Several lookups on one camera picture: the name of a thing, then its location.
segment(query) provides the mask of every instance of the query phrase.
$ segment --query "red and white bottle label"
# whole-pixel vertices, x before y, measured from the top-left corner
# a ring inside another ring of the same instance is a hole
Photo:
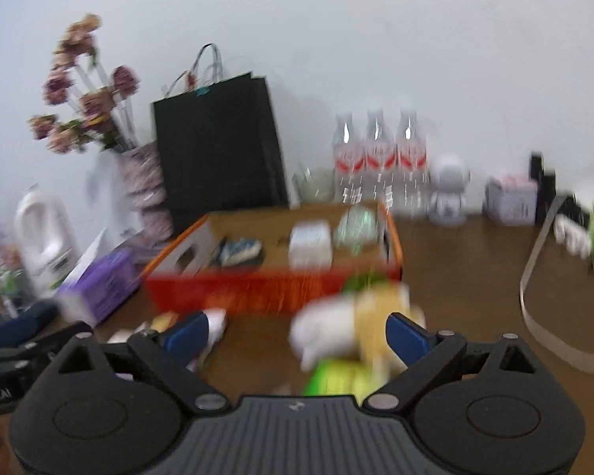
[[[334,148],[334,165],[342,173],[358,173],[366,165],[363,148],[355,145],[338,145]]]
[[[396,165],[396,147],[386,142],[374,142],[367,146],[367,168],[372,171],[387,171]]]
[[[398,145],[398,166],[405,171],[426,169],[427,148],[423,143],[408,141]]]

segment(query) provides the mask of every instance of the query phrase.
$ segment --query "brown tabletop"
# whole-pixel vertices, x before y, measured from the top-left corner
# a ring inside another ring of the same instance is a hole
[[[594,376],[581,373],[542,348],[521,319],[518,283],[536,238],[533,228],[505,228],[475,217],[458,229],[427,222],[400,222],[406,255],[404,280],[412,301],[425,311],[431,330],[453,329],[474,341],[504,332],[526,338],[581,408],[587,424],[573,475],[594,475]],[[594,352],[594,274],[548,241],[533,274],[526,303],[534,317],[566,342]],[[105,341],[158,314],[139,292],[96,330]],[[242,394],[299,393],[307,376],[287,343],[288,317],[230,319],[223,340],[203,371],[207,381],[236,400]]]

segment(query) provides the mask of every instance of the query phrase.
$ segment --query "black paper bag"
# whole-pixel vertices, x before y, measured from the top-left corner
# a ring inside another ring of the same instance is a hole
[[[209,211],[288,205],[264,78],[251,73],[153,104],[176,234]]]

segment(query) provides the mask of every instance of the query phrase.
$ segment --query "flower vase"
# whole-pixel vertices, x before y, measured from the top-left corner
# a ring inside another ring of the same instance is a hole
[[[165,186],[156,142],[120,155],[121,172],[131,206],[143,222],[143,235],[154,242],[173,235],[173,223],[165,208]]]

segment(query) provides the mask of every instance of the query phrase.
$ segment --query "white package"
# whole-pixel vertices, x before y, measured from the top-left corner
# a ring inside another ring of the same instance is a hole
[[[302,222],[293,227],[288,265],[292,270],[332,267],[333,243],[328,222]]]

